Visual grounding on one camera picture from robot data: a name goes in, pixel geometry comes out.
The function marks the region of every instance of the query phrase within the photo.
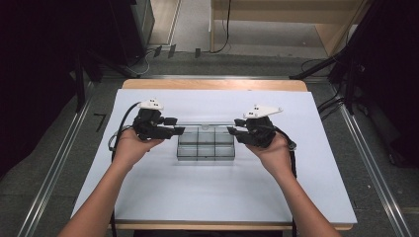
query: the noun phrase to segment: white tabletop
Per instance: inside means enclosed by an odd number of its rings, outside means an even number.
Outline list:
[[[298,181],[314,204],[334,224],[357,219],[349,201],[320,117],[309,92],[119,90],[95,160],[73,214],[98,184],[111,163],[108,140],[134,103],[156,98],[162,116],[182,121],[242,119],[254,104],[281,107],[270,116],[295,141]],[[126,124],[131,124],[134,109]],[[243,144],[235,141],[233,162],[185,162],[176,158],[177,137],[153,148],[127,175],[116,204],[118,221],[292,221],[275,180]]]

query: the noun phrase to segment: white plastic mount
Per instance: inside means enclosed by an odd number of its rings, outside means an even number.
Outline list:
[[[283,109],[281,108],[273,108],[273,107],[264,107],[260,105],[255,105],[251,111],[244,114],[243,117],[245,119],[258,119],[263,118],[266,116],[270,116],[276,113],[282,112]]]
[[[140,109],[149,109],[155,111],[162,111],[164,109],[163,105],[160,104],[156,99],[150,99],[144,102],[139,103]]]

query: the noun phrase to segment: table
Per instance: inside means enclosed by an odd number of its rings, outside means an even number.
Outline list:
[[[367,0],[233,0],[231,21],[312,23],[327,54],[333,55],[366,9]],[[226,20],[228,0],[211,0],[210,50],[214,20]]]
[[[126,109],[137,98],[150,99],[152,95],[165,105],[162,116],[177,117],[179,122],[233,120],[250,109],[254,100],[282,101],[284,115],[272,116],[271,120],[280,124],[298,145],[295,155],[299,182],[337,229],[350,229],[357,222],[311,94],[306,92],[302,81],[291,80],[127,80],[117,94],[113,113],[73,213],[110,165],[108,139]],[[189,100],[205,101],[206,105],[184,103]],[[175,108],[179,102],[184,106]],[[116,204],[117,228],[292,228],[291,213],[280,188],[242,144],[236,143],[234,162],[179,162],[176,140],[172,138],[153,148],[128,174]],[[312,154],[318,157],[310,159]]]

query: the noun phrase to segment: forearm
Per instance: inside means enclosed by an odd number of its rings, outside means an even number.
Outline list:
[[[274,175],[280,185],[301,236],[340,236],[317,209],[291,171]]]
[[[59,236],[105,236],[126,173],[126,167],[111,165]]]

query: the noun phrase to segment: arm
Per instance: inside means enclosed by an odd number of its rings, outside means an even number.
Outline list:
[[[114,162],[58,236],[105,236],[126,174],[147,151],[161,142],[162,140],[141,141],[132,129],[124,131]]]
[[[268,148],[246,146],[277,181],[301,236],[340,236],[293,176],[287,141],[280,134],[277,133]]]

